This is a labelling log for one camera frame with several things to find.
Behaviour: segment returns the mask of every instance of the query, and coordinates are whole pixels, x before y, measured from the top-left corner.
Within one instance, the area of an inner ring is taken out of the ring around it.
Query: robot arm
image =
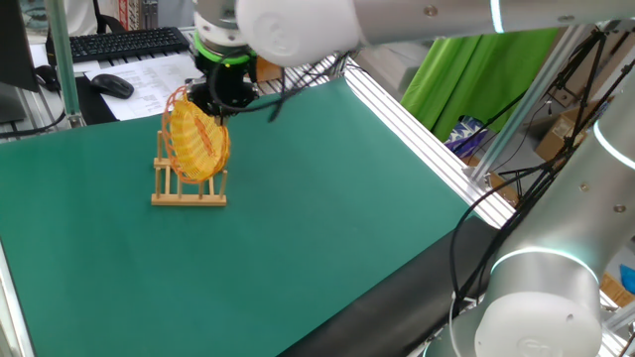
[[[236,2],[238,27],[249,46],[283,66],[358,46],[592,24],[626,14],[635,14],[632,0]]]
[[[196,26],[211,51],[223,55],[249,46],[282,66],[359,46],[635,16],[633,0],[237,0],[235,7],[231,0],[198,2]],[[446,329],[426,357],[596,355],[599,279],[635,235],[635,145],[633,130],[623,125],[635,113],[633,96],[631,81],[500,249],[486,301],[454,321],[457,343],[450,344],[454,338]]]

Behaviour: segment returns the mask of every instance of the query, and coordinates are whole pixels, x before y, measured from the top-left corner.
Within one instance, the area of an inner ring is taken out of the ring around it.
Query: green tabletop
[[[275,356],[467,208],[344,80],[268,115],[229,124],[224,208],[151,206],[159,118],[0,146],[38,356]]]

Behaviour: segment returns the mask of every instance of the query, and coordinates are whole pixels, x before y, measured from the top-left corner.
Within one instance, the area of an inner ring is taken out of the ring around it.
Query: black keyboard
[[[185,51],[189,47],[190,42],[177,28],[70,38],[70,51],[74,63]]]

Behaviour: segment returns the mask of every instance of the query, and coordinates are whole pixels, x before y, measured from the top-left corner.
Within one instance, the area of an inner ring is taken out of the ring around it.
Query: cable
[[[36,128],[36,129],[31,129],[31,130],[23,130],[23,131],[15,131],[13,133],[2,133],[0,134],[0,139],[10,139],[10,138],[20,138],[20,137],[24,137],[24,136],[31,136],[31,135],[36,135],[36,134],[40,134],[43,132],[46,132],[47,130],[57,126],[58,124],[60,124],[62,122],[62,120],[65,118],[66,113],[62,112],[62,114],[60,115],[60,117],[54,121],[53,123],[42,127],[42,128]]]
[[[245,50],[243,50],[243,49],[236,50],[236,51],[233,51],[233,52],[230,52],[230,53],[224,55],[220,59],[220,61],[218,62],[218,65],[215,66],[214,69],[211,71],[211,74],[210,74],[209,78],[207,79],[207,84],[208,84],[208,87],[209,87],[209,94],[211,95],[211,99],[213,100],[214,104],[217,104],[218,106],[220,106],[222,109],[226,110],[230,114],[252,113],[252,112],[256,112],[256,111],[259,111],[259,110],[262,110],[262,109],[266,109],[266,108],[270,108],[270,107],[273,107],[273,106],[278,106],[278,109],[276,109],[274,111],[273,115],[269,119],[269,121],[272,122],[272,121],[274,121],[276,119],[277,115],[282,110],[281,106],[284,105],[284,103],[287,100],[289,100],[293,96],[299,94],[302,90],[304,90],[304,89],[308,88],[309,86],[311,86],[311,84],[316,82],[322,76],[326,76],[327,73],[330,70],[332,70],[333,68],[337,67],[344,60],[346,60],[346,58],[348,57],[349,53],[350,52],[346,52],[346,53],[344,53],[342,55],[337,56],[337,58],[335,59],[333,64],[322,72],[322,75],[314,76],[310,81],[306,82],[302,86],[298,86],[300,82],[304,81],[304,76],[301,77],[300,79],[298,79],[296,82],[293,83],[293,85],[290,88],[290,90],[285,91],[284,95],[281,95],[280,98],[278,98],[278,99],[276,99],[274,101],[270,101],[270,102],[267,102],[267,103],[264,103],[264,104],[261,104],[261,105],[257,105],[257,106],[253,106],[253,107],[236,107],[236,106],[232,106],[232,105],[223,103],[222,99],[220,99],[220,96],[218,95],[218,92],[216,91],[216,85],[215,85],[216,82],[217,82],[217,79],[218,79],[218,74],[220,73],[220,69],[221,69],[221,67],[223,66],[224,62],[227,59],[229,59],[231,57],[241,56],[241,55],[246,55],[247,54],[245,52]],[[319,62],[311,64],[311,67],[306,71],[305,74],[307,74],[308,72],[311,72],[318,65],[319,65]]]
[[[452,313],[454,312],[454,304],[456,303],[456,293],[452,293],[452,304],[449,306],[449,322],[448,322],[448,327],[449,328],[449,340],[452,343],[452,349],[454,350],[454,354],[456,355],[456,357],[461,357],[460,356],[460,352],[458,351],[458,346],[456,345],[456,338],[454,338],[454,329],[452,328]]]
[[[496,138],[498,136],[498,133],[492,135],[491,138],[487,139],[486,142],[484,142],[483,144],[481,144],[478,149],[476,149],[476,151],[474,151],[474,154],[472,154],[471,157],[469,157],[469,160],[467,161],[467,165],[469,166],[469,163],[472,162],[472,159],[474,159],[474,157],[476,156],[476,154],[478,154],[479,151],[483,150],[483,148],[485,147],[485,145],[487,145],[489,142],[491,142],[492,140],[494,140],[494,138]]]
[[[491,259],[491,257],[498,251],[498,249],[505,242],[507,237],[509,237],[511,235],[511,233],[516,229],[516,227],[529,214],[529,212],[534,207],[534,205],[538,202],[538,200],[543,196],[543,194],[551,186],[551,183],[556,178],[558,172],[564,167],[564,165],[560,165],[557,170],[552,170],[550,172],[550,174],[547,176],[547,178],[540,185],[536,186],[534,190],[531,190],[531,191],[528,192],[528,194],[526,196],[527,200],[522,205],[520,205],[517,208],[517,210],[512,214],[512,217],[510,217],[510,219],[501,227],[499,232],[494,236],[492,242],[490,243],[490,245],[488,246],[487,250],[483,254],[480,262],[478,263],[478,265],[476,266],[474,271],[471,273],[471,275],[469,276],[467,281],[461,287],[459,287],[458,286],[458,282],[457,282],[457,277],[456,277],[456,269],[455,269],[454,246],[455,246],[456,238],[458,236],[458,232],[460,231],[460,228],[463,225],[463,223],[465,222],[465,220],[467,219],[467,217],[469,217],[469,215],[472,213],[472,211],[483,200],[485,200],[488,196],[494,194],[496,191],[502,189],[503,187],[505,187],[505,186],[507,186],[507,185],[519,180],[519,179],[522,179],[522,178],[524,178],[524,177],[526,177],[528,175],[531,175],[531,174],[533,174],[533,173],[535,173],[537,171],[548,170],[554,164],[559,163],[560,160],[568,161],[575,150],[576,150],[576,147],[573,147],[570,150],[562,150],[562,152],[558,153],[556,155],[556,157],[553,158],[552,160],[550,160],[550,161],[548,161],[548,162],[546,162],[546,163],[544,163],[542,165],[536,166],[534,168],[527,169],[527,170],[525,170],[524,173],[518,175],[516,178],[509,179],[509,180],[505,181],[503,184],[501,184],[500,186],[489,190],[482,197],[480,197],[478,200],[476,200],[467,209],[465,214],[463,214],[463,216],[460,218],[460,220],[456,224],[456,228],[454,229],[454,232],[452,233],[452,237],[451,237],[451,240],[450,240],[450,249],[449,249],[450,275],[451,275],[451,280],[452,280],[452,286],[454,287],[454,292],[456,294],[456,300],[458,301],[458,303],[463,302],[463,299],[467,296],[467,293],[469,292],[469,290],[471,289],[471,287],[475,283],[476,279],[479,277],[479,275],[481,274],[482,270],[487,266],[487,262],[489,261],[489,259]],[[455,305],[454,311],[452,312],[452,316],[457,316],[458,315],[458,311],[457,311],[457,307],[458,306],[459,306],[459,304]]]
[[[502,117],[505,113],[507,113],[507,111],[509,111],[509,109],[513,108],[514,105],[516,105],[519,101],[521,101],[521,99],[523,99],[525,94],[527,94],[527,90],[522,92],[518,97],[516,97],[516,99],[514,99],[511,103],[507,104],[501,111],[499,111],[498,113],[496,113],[496,115],[494,115],[489,120],[487,120],[487,122],[485,122],[485,125],[483,125],[480,129],[478,129],[478,131],[476,131],[476,133],[470,135],[469,138],[467,138],[467,140],[462,142],[459,146],[454,148],[454,150],[452,150],[452,152],[455,153],[455,154],[458,153],[461,149],[463,149],[465,147],[465,145],[467,145],[472,140],[476,139],[478,137],[478,134],[482,133],[485,129],[487,129],[492,124],[494,124],[494,122],[496,122],[496,120],[500,119],[500,117]]]
[[[534,112],[534,115],[532,115],[532,120],[529,121],[529,127],[527,128],[527,131],[525,131],[525,135],[523,136],[523,140],[520,142],[520,145],[518,146],[518,149],[516,149],[514,154],[512,154],[512,156],[509,159],[507,159],[506,162],[504,162],[503,164],[498,166],[498,168],[492,170],[493,172],[497,172],[498,169],[500,169],[500,168],[504,167],[505,165],[507,165],[510,161],[512,161],[512,159],[514,159],[516,157],[516,155],[518,155],[520,150],[523,148],[523,144],[525,144],[525,141],[527,140],[527,136],[529,135],[529,131],[532,129],[532,125],[534,124],[534,120],[536,119],[536,115],[538,114],[539,111],[543,110],[543,108],[545,106],[547,106],[548,102],[549,101],[546,101],[545,103],[543,103],[543,105],[540,108],[538,108],[538,110],[536,110]]]

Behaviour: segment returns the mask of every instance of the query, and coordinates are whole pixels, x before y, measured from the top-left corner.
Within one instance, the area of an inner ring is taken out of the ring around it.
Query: black cable
[[[462,142],[459,146],[454,148],[454,150],[452,150],[452,152],[455,153],[455,154],[458,153],[461,149],[463,149],[465,147],[465,145],[467,145],[472,140],[476,139],[478,137],[478,134],[482,133],[485,129],[487,129],[492,124],[494,124],[494,122],[496,122],[496,120],[498,120],[500,117],[502,117],[505,113],[507,113],[507,111],[509,111],[509,109],[513,108],[514,105],[516,105],[519,101],[521,101],[521,99],[523,99],[525,94],[527,94],[527,90],[522,92],[518,97],[516,97],[516,99],[514,99],[511,103],[507,104],[501,111],[499,111],[496,115],[494,115],[489,120],[487,120],[487,122],[485,122],[485,125],[483,125],[480,129],[478,129],[478,131],[476,131],[476,133],[470,135],[470,137],[467,138],[467,140],[465,140],[464,142]]]
[[[322,72],[323,73],[322,76],[325,76],[334,67],[336,67],[337,65],[340,65],[342,63],[342,61],[347,58],[348,54],[349,54],[349,52],[346,52],[343,55],[339,55],[335,59],[333,64],[329,68],[327,68],[325,71]],[[220,59],[220,61],[218,62],[218,65],[215,66],[214,69],[211,71],[211,74],[210,74],[209,78],[207,79],[207,84],[208,84],[208,87],[209,87],[209,94],[211,95],[211,99],[213,100],[213,103],[217,104],[222,109],[228,111],[231,114],[235,114],[235,113],[252,113],[252,112],[256,112],[256,111],[263,110],[263,109],[266,109],[266,108],[270,108],[270,107],[273,107],[273,106],[278,106],[278,108],[276,110],[274,110],[273,115],[269,119],[270,122],[274,121],[276,119],[276,116],[282,110],[281,106],[284,105],[284,103],[287,100],[289,100],[293,96],[299,94],[301,91],[303,91],[304,89],[308,88],[309,86],[311,86],[311,84],[313,84],[318,79],[320,79],[320,76],[315,76],[313,79],[311,79],[306,84],[304,84],[302,86],[298,86],[298,84],[301,81],[304,81],[304,77],[301,77],[296,82],[294,82],[294,84],[292,85],[290,90],[285,91],[285,94],[281,95],[280,98],[278,98],[276,100],[273,100],[273,101],[270,101],[270,102],[267,102],[267,103],[264,103],[264,104],[261,104],[261,105],[257,105],[257,106],[253,106],[253,107],[236,107],[236,106],[232,106],[232,105],[224,103],[220,99],[220,96],[218,95],[218,92],[216,91],[216,85],[215,84],[217,82],[218,74],[220,73],[220,68],[221,68],[222,64],[229,58],[232,58],[232,57],[235,57],[235,56],[241,56],[241,55],[247,55],[246,51],[243,50],[243,49],[240,49],[240,50],[236,50],[236,51],[233,51],[233,52],[230,52],[230,53],[224,55]],[[307,72],[311,72],[314,68],[316,68],[318,66],[318,64],[319,64],[319,62],[311,64],[311,67],[307,70]]]
[[[22,130],[22,131],[14,131],[13,133],[2,133],[0,134],[0,139],[10,139],[10,138],[20,138],[20,137],[25,137],[25,136],[31,136],[31,135],[36,135],[36,134],[40,134],[40,133],[44,133],[47,130],[57,126],[58,124],[60,124],[62,122],[62,120],[65,118],[66,114],[64,112],[62,112],[62,114],[60,115],[60,117],[54,121],[53,123],[42,127],[42,128],[36,128],[36,129],[30,129],[30,130]]]
[[[507,165],[507,163],[509,163],[510,161],[512,161],[516,155],[518,155],[518,153],[520,152],[520,150],[523,148],[523,144],[525,144],[525,141],[527,140],[527,136],[529,135],[529,131],[532,129],[532,125],[534,124],[534,120],[536,119],[536,115],[538,114],[539,111],[543,110],[543,108],[547,105],[549,101],[546,101],[545,103],[543,103],[543,105],[538,108],[538,110],[536,110],[534,112],[534,115],[532,115],[532,119],[529,121],[529,127],[527,128],[527,131],[525,132],[525,135],[523,136],[523,140],[520,142],[520,145],[518,146],[518,149],[516,149],[516,151],[514,152],[514,154],[512,154],[512,156],[507,159],[506,162],[504,162],[503,164],[499,165],[498,168],[492,170],[493,172],[497,172],[498,169],[504,167],[505,165]]]
[[[529,192],[530,194],[528,195],[528,197],[531,198],[531,199],[528,199],[525,204],[523,204],[522,206],[518,207],[516,212],[514,212],[514,214],[512,214],[512,217],[503,225],[503,227],[501,227],[500,231],[497,233],[497,235],[494,237],[494,239],[492,240],[492,242],[488,246],[485,254],[481,258],[481,261],[479,262],[477,267],[474,269],[472,274],[469,276],[469,278],[467,279],[465,284],[463,284],[463,286],[459,288],[458,287],[457,278],[456,278],[456,270],[455,270],[455,265],[454,265],[455,264],[455,260],[454,260],[453,249],[454,249],[455,240],[456,240],[456,237],[457,237],[458,232],[460,230],[460,227],[462,226],[462,224],[464,223],[466,218],[471,214],[471,212],[476,208],[476,206],[478,206],[478,204],[480,204],[484,199],[486,199],[491,194],[495,193],[496,191],[502,189],[503,187],[505,187],[505,186],[507,186],[507,185],[519,180],[519,179],[522,179],[525,176],[531,175],[531,174],[533,174],[533,173],[535,173],[537,171],[540,171],[540,170],[547,170],[550,167],[552,167],[554,164],[558,163],[562,159],[566,159],[567,160],[568,158],[571,157],[573,152],[574,152],[574,150],[563,151],[561,154],[558,154],[555,158],[553,158],[549,162],[546,162],[546,163],[544,163],[542,165],[539,165],[537,167],[525,170],[524,173],[518,175],[516,178],[509,179],[509,180],[505,181],[503,184],[501,184],[500,186],[488,191],[485,195],[483,195],[481,198],[479,198],[476,202],[474,202],[474,204],[472,204],[467,209],[465,214],[458,221],[458,223],[456,225],[456,228],[454,229],[454,232],[452,233],[451,240],[450,240],[450,275],[451,275],[451,279],[452,279],[452,285],[454,286],[454,292],[456,294],[456,298],[457,298],[458,301],[463,301],[464,300],[464,298],[467,296],[468,291],[471,289],[471,287],[475,283],[476,279],[482,273],[482,270],[484,269],[483,267],[486,267],[487,262],[489,261],[489,259],[491,259],[491,257],[496,253],[496,251],[502,246],[502,244],[507,239],[507,237],[509,237],[511,232],[513,232],[513,230],[516,229],[516,227],[528,215],[528,213],[531,211],[531,209],[534,207],[534,205],[542,197],[544,192],[549,188],[549,186],[551,185],[551,183],[555,179],[555,176],[558,173],[558,171],[553,172],[549,176],[549,179],[546,179],[543,182],[543,184],[541,185],[541,189],[536,189],[533,192]],[[456,316],[457,313],[458,313],[458,306],[459,305],[460,305],[460,303],[457,303],[456,311],[453,312],[454,316]]]
[[[474,154],[472,154],[472,156],[469,157],[469,160],[467,161],[467,165],[469,166],[469,163],[472,162],[472,159],[474,159],[474,157],[476,156],[476,154],[478,154],[479,151],[483,150],[483,148],[485,147],[485,145],[487,145],[489,142],[491,142],[492,140],[494,140],[494,138],[496,138],[498,136],[498,133],[492,135],[491,138],[487,139],[486,142],[484,142],[483,144],[481,144],[478,148],[476,148],[476,151],[474,151]]]
[[[462,226],[463,222],[469,217],[469,215],[472,213],[472,211],[474,209],[476,209],[476,207],[482,201],[487,199],[492,194],[494,194],[494,193],[498,192],[499,190],[503,189],[507,185],[509,185],[511,183],[514,183],[517,180],[522,179],[524,177],[527,177],[527,176],[533,174],[534,172],[542,169],[546,164],[548,164],[548,163],[544,163],[544,164],[542,164],[542,165],[540,165],[538,167],[535,167],[533,170],[527,170],[523,174],[518,175],[516,178],[509,179],[509,180],[503,182],[498,187],[490,189],[485,194],[483,194],[480,198],[478,198],[474,203],[472,203],[472,205],[469,206],[469,208],[465,211],[463,216],[458,220],[458,224],[456,225],[456,228],[454,229],[454,232],[452,233],[452,237],[451,237],[451,239],[449,241],[449,273],[451,275],[452,286],[454,288],[454,292],[456,293],[456,298],[459,298],[459,297],[464,298],[464,297],[461,296],[460,287],[458,286],[458,278],[456,276],[456,266],[455,266],[455,257],[454,257],[454,245],[455,245],[455,242],[456,242],[456,237],[458,235],[458,231],[460,230],[460,226]]]

